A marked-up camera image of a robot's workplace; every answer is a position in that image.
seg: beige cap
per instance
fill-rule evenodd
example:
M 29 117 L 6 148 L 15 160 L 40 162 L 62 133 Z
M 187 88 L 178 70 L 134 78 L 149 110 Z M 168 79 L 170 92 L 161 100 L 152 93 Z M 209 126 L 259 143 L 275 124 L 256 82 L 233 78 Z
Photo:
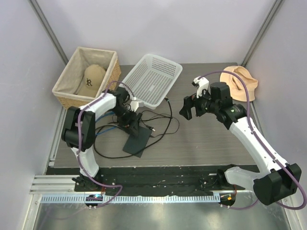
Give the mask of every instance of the beige cap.
M 90 65 L 84 72 L 81 88 L 78 95 L 96 97 L 99 87 L 104 79 L 106 71 L 99 65 Z
M 248 89 L 249 101 L 255 100 L 255 88 L 258 86 L 258 81 L 254 79 L 249 71 L 243 66 L 229 66 L 225 68 L 229 72 L 237 74 L 246 84 Z M 226 82 L 230 89 L 230 95 L 233 99 L 241 102 L 246 102 L 246 94 L 242 83 L 235 76 L 222 73 L 220 76 L 220 81 Z

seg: wall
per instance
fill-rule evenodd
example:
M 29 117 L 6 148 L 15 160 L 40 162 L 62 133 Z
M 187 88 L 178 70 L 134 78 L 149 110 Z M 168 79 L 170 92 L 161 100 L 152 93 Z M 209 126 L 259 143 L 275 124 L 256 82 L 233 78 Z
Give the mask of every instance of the wall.
M 64 64 L 27 1 L 1 0 L 0 31 L 0 225 L 14 230 L 47 164 L 61 108 L 51 89 Z
M 259 80 L 255 106 L 264 135 L 290 163 L 307 190 L 307 2 L 285 1 L 247 65 Z M 295 205 L 302 202 L 298 191 Z M 298 211 L 307 229 L 307 208 Z
M 68 58 L 77 46 L 178 63 L 242 63 L 274 0 L 37 0 Z

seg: gray wooden tabletop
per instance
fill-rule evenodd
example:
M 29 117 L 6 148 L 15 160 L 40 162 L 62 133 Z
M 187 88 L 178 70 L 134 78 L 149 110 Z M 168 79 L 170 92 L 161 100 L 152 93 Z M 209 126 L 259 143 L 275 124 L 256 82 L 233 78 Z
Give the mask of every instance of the gray wooden tabletop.
M 236 65 L 236 63 L 182 64 L 183 71 L 167 95 L 171 102 L 173 116 L 180 122 L 178 132 L 165 135 L 160 142 L 146 149 L 141 158 L 112 160 L 95 154 L 98 165 L 112 167 L 254 164 L 244 146 L 223 124 L 216 120 L 214 115 L 205 114 L 202 117 L 195 117 L 195 111 L 192 110 L 193 118 L 189 121 L 179 115 L 183 98 L 196 92 L 196 88 L 191 84 L 195 77 L 211 71 L 223 70 L 231 65 Z M 120 79 L 123 79 L 132 68 L 133 66 L 121 66 Z M 219 81 L 219 74 L 208 76 L 208 80 L 210 83 Z M 169 114 L 167 102 L 163 101 L 154 111 Z M 153 114 L 145 112 L 143 119 L 152 116 Z M 103 118 L 97 125 L 107 124 L 111 119 L 111 116 Z M 168 119 L 157 119 L 149 122 L 148 125 L 155 128 L 153 135 L 157 135 L 164 132 L 167 123 Z M 177 126 L 177 121 L 173 119 L 168 132 L 175 131 Z M 127 138 L 128 135 L 123 131 L 113 129 L 97 137 L 97 148 L 101 153 L 110 157 L 126 156 L 122 148 Z M 148 144 L 155 140 L 157 138 L 151 138 Z M 73 152 L 63 141 L 60 141 L 54 167 L 78 167 Z

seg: hat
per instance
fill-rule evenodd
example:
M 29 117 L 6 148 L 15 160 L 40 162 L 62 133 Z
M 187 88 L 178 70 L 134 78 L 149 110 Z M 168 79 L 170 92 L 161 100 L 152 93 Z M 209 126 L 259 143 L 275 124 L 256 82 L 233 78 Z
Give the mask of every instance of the hat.
M 244 81 L 248 89 L 249 101 L 254 101 L 255 88 L 258 86 L 258 81 L 250 75 L 249 71 L 243 66 L 229 66 L 224 70 L 237 74 Z M 241 102 L 247 101 L 245 90 L 238 78 L 228 73 L 222 73 L 220 81 L 226 82 L 229 86 L 230 95 L 233 99 Z
M 90 65 L 84 72 L 81 88 L 78 95 L 96 97 L 99 87 L 104 79 L 106 71 L 99 65 Z

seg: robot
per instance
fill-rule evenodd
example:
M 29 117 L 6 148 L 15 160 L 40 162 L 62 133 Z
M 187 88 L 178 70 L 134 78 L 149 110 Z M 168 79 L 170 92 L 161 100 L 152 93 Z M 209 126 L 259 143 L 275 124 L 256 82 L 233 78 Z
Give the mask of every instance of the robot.
M 251 172 L 235 165 L 221 167 L 217 172 L 218 183 L 220 185 L 235 184 L 251 190 L 265 205 L 270 205 L 296 193 L 297 184 L 293 181 L 293 177 L 299 181 L 300 167 L 296 163 L 290 165 L 269 145 L 256 128 L 246 109 L 240 104 L 233 104 L 226 83 L 212 83 L 210 92 L 208 91 L 209 81 L 205 77 L 195 78 L 192 84 L 197 87 L 197 92 L 184 98 L 184 105 L 179 114 L 190 120 L 193 107 L 195 107 L 196 116 L 206 113 L 214 114 L 217 120 L 242 142 L 259 168 L 259 172 Z M 138 135 L 141 114 L 137 114 L 136 110 L 142 103 L 133 98 L 128 109 L 125 103 L 129 99 L 130 95 L 127 90 L 118 87 L 115 91 L 107 90 L 102 96 L 87 105 L 68 109 L 61 138 L 75 153 L 80 164 L 80 177 L 75 179 L 76 183 L 93 186 L 93 179 L 96 182 L 102 182 L 93 152 L 96 117 L 100 117 L 107 111 L 113 111 L 117 116 L 118 125 L 124 131 Z M 78 117 L 82 122 L 81 143 L 79 143 L 80 133 L 76 126 Z M 273 153 L 273 158 L 269 155 L 268 150 Z

